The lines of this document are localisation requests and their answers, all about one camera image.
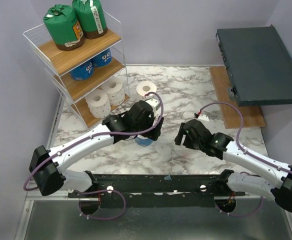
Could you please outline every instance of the blue roll package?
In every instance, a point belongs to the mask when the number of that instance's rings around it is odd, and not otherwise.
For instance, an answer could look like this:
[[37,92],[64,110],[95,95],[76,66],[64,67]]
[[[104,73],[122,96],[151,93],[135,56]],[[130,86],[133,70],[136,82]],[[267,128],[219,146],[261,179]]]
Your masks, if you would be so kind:
[[100,54],[93,57],[91,61],[95,67],[106,66],[107,64],[109,64],[112,61],[111,50],[107,49],[107,50],[101,52]]
[[84,62],[82,65],[70,71],[72,79],[76,81],[88,79],[94,72],[92,60]]

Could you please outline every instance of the white marble floor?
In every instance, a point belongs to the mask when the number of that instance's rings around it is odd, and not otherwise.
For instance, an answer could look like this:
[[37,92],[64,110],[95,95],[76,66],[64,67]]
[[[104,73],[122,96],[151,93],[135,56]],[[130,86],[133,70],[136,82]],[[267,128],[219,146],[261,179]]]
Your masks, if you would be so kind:
[[[198,150],[186,149],[174,143],[180,124],[191,120],[194,112],[216,101],[209,69],[206,67],[128,66],[130,94],[134,100],[136,85],[152,81],[164,103],[164,123],[158,141],[143,147],[131,141],[121,141],[98,150],[70,167],[74,171],[96,174],[218,174],[224,169],[243,171],[244,168],[224,160],[206,156]],[[123,78],[124,71],[117,74]],[[114,113],[128,110],[127,101]],[[223,132],[235,138],[236,129],[225,129],[218,105],[206,108],[209,122],[204,122],[211,133]],[[87,131],[81,121],[64,107],[55,146],[73,140]],[[267,155],[260,128],[245,128],[240,140],[252,150]]]

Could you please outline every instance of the wooden shelf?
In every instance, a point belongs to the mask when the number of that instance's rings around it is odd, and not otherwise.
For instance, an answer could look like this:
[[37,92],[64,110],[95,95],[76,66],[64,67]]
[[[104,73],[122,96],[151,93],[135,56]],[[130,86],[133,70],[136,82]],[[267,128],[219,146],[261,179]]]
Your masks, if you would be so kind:
[[[218,101],[226,102],[237,107],[237,109],[242,114],[244,120],[243,126],[245,128],[266,126],[259,106],[237,106],[237,103],[235,101],[230,100],[227,88],[230,87],[231,84],[225,67],[211,67],[210,74]],[[221,109],[225,128],[238,129],[241,125],[241,118],[239,114],[233,108],[227,105],[220,104],[219,107]]]
[[[128,95],[125,94],[125,99],[124,102],[126,102],[130,97]],[[86,125],[88,128],[91,128],[92,126],[94,126],[95,124],[97,124],[101,119],[100,118],[95,118],[91,111],[90,108],[87,105],[87,102],[85,100],[85,98],[81,99],[80,101],[78,101],[77,103],[75,103],[78,110],[81,113],[81,116],[83,117]],[[74,105],[71,105],[71,107],[76,111],[77,109],[75,108]],[[111,106],[111,111],[115,110],[118,106]]]
[[41,45],[39,49],[50,59],[58,75],[63,75],[120,40],[120,36],[108,29],[105,35],[86,39],[82,46],[71,51],[59,50],[53,40]]
[[[67,88],[71,98],[74,101],[77,101],[86,93],[99,86],[106,79],[110,78],[123,68],[124,65],[122,65],[115,58],[112,58],[111,62],[108,65],[95,67],[93,74],[90,76],[90,78],[86,80],[76,81],[72,79],[70,73],[65,74],[61,77],[61,79],[65,84],[65,87]],[[60,79],[57,76],[55,76],[55,78],[61,83]]]

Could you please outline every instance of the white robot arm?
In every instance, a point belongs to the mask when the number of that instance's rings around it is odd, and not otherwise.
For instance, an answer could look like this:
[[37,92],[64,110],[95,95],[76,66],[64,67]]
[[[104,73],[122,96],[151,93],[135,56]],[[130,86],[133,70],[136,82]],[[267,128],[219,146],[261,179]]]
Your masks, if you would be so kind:
[[211,134],[197,119],[182,123],[175,144],[240,165],[256,175],[232,172],[226,184],[234,192],[248,192],[275,200],[292,212],[292,165],[263,156],[223,133]]
[[[129,111],[108,116],[97,127],[68,143],[50,149],[45,149],[44,146],[36,148],[29,171],[41,194],[48,196],[58,190],[84,192],[89,189],[93,184],[91,174],[68,168],[101,148],[138,134],[156,141],[161,134],[164,121],[163,110],[161,110],[160,117],[153,125],[159,107],[160,102],[154,98],[141,100]],[[27,188],[29,179],[30,177],[24,184],[26,191],[32,190]]]

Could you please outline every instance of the green bag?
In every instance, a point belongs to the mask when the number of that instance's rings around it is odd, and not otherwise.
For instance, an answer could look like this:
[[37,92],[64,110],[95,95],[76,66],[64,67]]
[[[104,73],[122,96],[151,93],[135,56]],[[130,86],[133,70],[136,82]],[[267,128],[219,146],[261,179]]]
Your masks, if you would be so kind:
[[72,8],[78,17],[86,38],[95,39],[107,32],[100,0],[73,0]]
[[58,49],[69,51],[83,45],[84,33],[71,6],[56,4],[43,21]]

